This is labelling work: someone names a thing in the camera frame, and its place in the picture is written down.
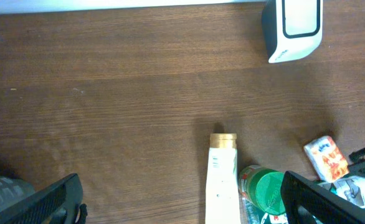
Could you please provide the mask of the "white barcode scanner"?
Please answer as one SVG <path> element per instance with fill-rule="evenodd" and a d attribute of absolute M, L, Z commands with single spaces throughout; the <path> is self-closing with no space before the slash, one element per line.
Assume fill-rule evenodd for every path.
<path fill-rule="evenodd" d="M 323 0 L 268 0 L 261 16 L 268 63 L 299 60 L 323 36 Z"/>

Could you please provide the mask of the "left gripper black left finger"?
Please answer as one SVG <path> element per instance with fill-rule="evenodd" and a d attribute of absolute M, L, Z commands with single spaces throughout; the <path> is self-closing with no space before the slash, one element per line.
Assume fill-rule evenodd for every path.
<path fill-rule="evenodd" d="M 77 174 L 69 174 L 0 212 L 0 224 L 85 224 L 87 205 Z"/>

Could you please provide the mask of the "grey plastic mesh basket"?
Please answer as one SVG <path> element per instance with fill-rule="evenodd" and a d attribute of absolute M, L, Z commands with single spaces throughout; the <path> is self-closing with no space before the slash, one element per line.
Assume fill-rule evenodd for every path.
<path fill-rule="evenodd" d="M 0 212 L 35 192 L 34 187 L 24 180 L 0 176 Z"/>

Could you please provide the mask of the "green lid small jar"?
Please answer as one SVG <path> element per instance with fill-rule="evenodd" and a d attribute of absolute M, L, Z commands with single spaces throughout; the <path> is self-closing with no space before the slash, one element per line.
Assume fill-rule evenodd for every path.
<path fill-rule="evenodd" d="M 285 213 L 280 189 L 284 174 L 258 165 L 244 168 L 238 176 L 239 192 L 250 203 L 270 215 Z"/>

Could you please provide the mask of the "orange small tissue pack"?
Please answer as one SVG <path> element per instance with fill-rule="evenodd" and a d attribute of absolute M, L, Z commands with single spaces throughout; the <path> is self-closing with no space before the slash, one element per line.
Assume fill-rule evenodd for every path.
<path fill-rule="evenodd" d="M 315 139 L 303 150 L 321 180 L 333 183 L 349 174 L 348 162 L 331 136 Z"/>

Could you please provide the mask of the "green white wipes packet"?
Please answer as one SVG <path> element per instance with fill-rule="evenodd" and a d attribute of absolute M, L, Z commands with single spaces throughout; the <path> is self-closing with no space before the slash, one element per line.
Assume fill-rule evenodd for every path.
<path fill-rule="evenodd" d="M 365 178 L 352 175 L 334 183 L 318 182 L 320 187 L 331 193 L 365 209 Z M 242 197 L 245 216 L 248 223 L 287 223 L 287 215 L 270 215 L 257 208 L 254 204 Z"/>

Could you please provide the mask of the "white printed tube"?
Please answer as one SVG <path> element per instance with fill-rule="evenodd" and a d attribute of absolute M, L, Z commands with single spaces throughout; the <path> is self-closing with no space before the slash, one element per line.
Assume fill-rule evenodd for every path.
<path fill-rule="evenodd" d="M 237 135 L 210 135 L 206 178 L 206 224 L 240 223 Z"/>

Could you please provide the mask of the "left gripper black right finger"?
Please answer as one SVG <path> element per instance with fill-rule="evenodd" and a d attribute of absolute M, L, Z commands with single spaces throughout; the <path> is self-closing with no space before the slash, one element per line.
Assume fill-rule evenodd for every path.
<path fill-rule="evenodd" d="M 365 209 L 353 205 L 295 172 L 285 172 L 280 193 L 289 224 L 365 224 Z"/>

